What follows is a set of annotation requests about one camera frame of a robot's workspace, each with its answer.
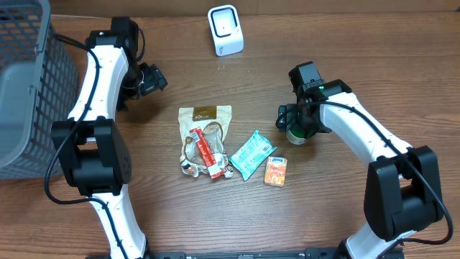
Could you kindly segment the orange small carton box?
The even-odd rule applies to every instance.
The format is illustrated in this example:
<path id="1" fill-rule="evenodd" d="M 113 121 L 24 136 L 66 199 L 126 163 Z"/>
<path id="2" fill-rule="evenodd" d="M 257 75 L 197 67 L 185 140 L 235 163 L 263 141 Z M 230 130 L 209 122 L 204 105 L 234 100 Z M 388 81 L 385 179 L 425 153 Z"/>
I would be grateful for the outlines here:
<path id="1" fill-rule="evenodd" d="M 283 187 L 288 160 L 282 157 L 268 157 L 264 173 L 264 183 L 271 186 Z"/>

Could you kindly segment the teal orange snack packet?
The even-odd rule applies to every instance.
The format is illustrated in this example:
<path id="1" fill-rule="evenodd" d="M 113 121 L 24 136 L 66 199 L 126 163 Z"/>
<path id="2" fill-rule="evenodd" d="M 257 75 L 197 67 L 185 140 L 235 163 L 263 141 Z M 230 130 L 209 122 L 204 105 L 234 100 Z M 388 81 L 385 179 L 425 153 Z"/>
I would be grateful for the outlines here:
<path id="1" fill-rule="evenodd" d="M 258 130 L 237 150 L 229 161 L 237 169 L 244 181 L 247 181 L 258 167 L 274 152 L 277 147 Z"/>

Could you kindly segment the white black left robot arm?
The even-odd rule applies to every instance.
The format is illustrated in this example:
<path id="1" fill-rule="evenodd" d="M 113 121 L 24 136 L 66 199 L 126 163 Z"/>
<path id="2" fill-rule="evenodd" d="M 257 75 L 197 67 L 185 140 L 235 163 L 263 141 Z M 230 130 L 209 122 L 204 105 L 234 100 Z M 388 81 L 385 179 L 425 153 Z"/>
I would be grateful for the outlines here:
<path id="1" fill-rule="evenodd" d="M 108 258 L 150 258 L 147 236 L 129 198 L 132 159 L 115 115 L 128 100 L 163 90 L 167 81 L 156 65 L 142 62 L 145 37 L 137 26 L 92 31 L 85 42 L 59 34 L 55 39 L 88 54 L 78 100 L 67 119 L 53 122 L 51 129 L 56 149 L 52 162 L 60 163 L 80 198 L 53 196 L 49 176 L 45 193 L 56 204 L 93 207 L 109 241 Z"/>

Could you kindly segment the red snack bar packet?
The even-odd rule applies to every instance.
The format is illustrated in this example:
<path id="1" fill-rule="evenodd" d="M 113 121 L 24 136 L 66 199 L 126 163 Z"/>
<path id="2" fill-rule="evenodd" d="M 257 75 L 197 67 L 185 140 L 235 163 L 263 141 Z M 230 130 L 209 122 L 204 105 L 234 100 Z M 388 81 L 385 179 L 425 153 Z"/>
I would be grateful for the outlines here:
<path id="1" fill-rule="evenodd" d="M 224 176 L 226 163 L 219 129 L 206 128 L 203 131 L 196 127 L 190 130 L 190 136 L 198 148 L 209 176 L 212 179 Z"/>

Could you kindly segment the green lid white jar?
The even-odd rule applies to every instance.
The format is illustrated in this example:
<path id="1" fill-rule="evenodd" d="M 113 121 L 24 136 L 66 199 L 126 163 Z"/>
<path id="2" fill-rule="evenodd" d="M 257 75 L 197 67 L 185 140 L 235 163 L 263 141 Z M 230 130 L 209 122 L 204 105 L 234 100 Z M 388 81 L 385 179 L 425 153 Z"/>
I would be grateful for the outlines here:
<path id="1" fill-rule="evenodd" d="M 285 135 L 287 140 L 294 145 L 303 145 L 311 138 L 309 133 L 302 129 L 288 130 Z"/>

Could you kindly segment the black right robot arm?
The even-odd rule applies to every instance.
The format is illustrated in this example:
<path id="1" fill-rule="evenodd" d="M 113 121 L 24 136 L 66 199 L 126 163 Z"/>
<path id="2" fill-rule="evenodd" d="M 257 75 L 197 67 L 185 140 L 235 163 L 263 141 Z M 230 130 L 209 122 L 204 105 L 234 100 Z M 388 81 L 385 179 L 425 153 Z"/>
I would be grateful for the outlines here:
<path id="1" fill-rule="evenodd" d="M 336 133 L 367 167 L 366 222 L 336 248 L 308 248 L 307 258 L 403 258 L 398 247 L 445 218 L 438 159 L 385 129 L 341 80 L 294 88 L 297 101 L 278 108 L 276 127 L 302 144 L 317 133 Z"/>

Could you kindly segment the beige brown snack pouch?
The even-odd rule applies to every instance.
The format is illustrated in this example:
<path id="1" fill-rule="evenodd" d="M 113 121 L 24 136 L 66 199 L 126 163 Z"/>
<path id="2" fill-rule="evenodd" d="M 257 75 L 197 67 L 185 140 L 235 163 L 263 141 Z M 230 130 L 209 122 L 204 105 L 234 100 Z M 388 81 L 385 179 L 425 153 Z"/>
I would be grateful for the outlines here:
<path id="1" fill-rule="evenodd" d="M 186 175 L 198 177 L 204 173 L 212 179 L 232 178 L 234 169 L 224 147 L 232 108 L 200 106 L 180 108 L 178 122 L 182 149 L 180 168 Z"/>

